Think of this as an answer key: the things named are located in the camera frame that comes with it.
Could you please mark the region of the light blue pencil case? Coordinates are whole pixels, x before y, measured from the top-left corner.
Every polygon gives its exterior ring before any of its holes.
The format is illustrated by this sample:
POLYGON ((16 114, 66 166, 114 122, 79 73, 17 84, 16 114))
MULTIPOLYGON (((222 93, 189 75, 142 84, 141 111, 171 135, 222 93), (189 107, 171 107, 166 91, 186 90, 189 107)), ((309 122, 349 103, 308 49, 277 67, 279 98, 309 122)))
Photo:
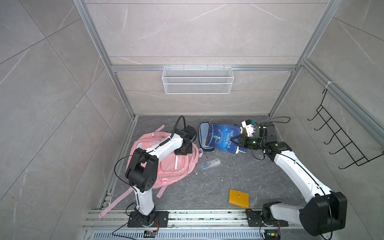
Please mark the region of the light blue pencil case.
POLYGON ((199 125, 199 143, 204 152, 213 152, 215 148, 206 145, 209 133, 209 122, 203 122, 199 125))

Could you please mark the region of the blue Little Prince book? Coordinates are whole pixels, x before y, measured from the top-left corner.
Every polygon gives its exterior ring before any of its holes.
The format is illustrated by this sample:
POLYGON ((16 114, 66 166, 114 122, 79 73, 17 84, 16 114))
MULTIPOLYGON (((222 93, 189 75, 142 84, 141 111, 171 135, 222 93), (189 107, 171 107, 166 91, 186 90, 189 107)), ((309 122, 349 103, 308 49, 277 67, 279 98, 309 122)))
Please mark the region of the blue Little Prince book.
POLYGON ((239 147, 231 139, 242 133, 243 130, 240 126, 209 123, 205 144, 227 153, 237 154, 239 147))

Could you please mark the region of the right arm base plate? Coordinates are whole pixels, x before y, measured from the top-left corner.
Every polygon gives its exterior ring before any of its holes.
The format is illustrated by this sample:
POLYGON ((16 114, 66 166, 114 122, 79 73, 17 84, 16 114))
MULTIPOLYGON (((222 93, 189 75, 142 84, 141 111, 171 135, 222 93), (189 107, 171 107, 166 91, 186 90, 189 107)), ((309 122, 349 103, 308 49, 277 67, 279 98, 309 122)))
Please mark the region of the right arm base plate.
POLYGON ((288 227, 289 224, 286 221, 276 220, 272 215, 265 209, 246 209, 246 218, 248 220, 249 227, 288 227))

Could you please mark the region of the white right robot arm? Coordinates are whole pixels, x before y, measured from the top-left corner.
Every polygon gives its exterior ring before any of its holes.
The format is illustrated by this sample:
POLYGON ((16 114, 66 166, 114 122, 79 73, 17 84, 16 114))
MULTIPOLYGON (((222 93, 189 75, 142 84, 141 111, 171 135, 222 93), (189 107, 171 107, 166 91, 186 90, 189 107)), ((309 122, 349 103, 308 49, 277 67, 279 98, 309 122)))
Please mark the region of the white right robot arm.
POLYGON ((304 207, 281 202, 263 205, 261 218, 271 226, 279 221, 302 226, 312 236, 345 228, 348 200, 341 192, 334 192, 323 184, 298 159, 292 148, 279 142, 273 122, 256 124, 252 120, 242 122, 241 134, 231 138, 238 147, 248 150, 261 150, 279 166, 297 186, 305 198, 304 207))

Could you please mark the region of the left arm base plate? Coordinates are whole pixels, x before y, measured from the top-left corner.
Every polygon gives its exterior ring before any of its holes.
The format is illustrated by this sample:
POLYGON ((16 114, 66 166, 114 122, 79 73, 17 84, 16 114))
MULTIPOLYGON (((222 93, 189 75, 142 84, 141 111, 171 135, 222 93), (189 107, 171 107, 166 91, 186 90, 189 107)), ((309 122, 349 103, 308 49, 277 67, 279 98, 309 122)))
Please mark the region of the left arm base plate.
POLYGON ((151 212, 148 216, 142 215, 141 213, 135 211, 130 213, 127 227, 128 228, 139 228, 139 227, 165 228, 168 226, 168 221, 169 221, 169 212, 167 211, 151 212))

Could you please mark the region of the Animal Farm book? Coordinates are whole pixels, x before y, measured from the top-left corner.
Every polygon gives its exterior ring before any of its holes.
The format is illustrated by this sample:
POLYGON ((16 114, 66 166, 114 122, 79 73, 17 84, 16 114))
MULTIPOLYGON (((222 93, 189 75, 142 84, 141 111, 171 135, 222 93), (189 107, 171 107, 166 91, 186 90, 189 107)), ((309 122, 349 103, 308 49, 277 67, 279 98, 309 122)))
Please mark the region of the Animal Farm book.
POLYGON ((248 140, 248 134, 246 129, 242 128, 242 136, 239 138, 239 151, 241 153, 246 154, 248 151, 248 145, 247 145, 247 140, 248 140))

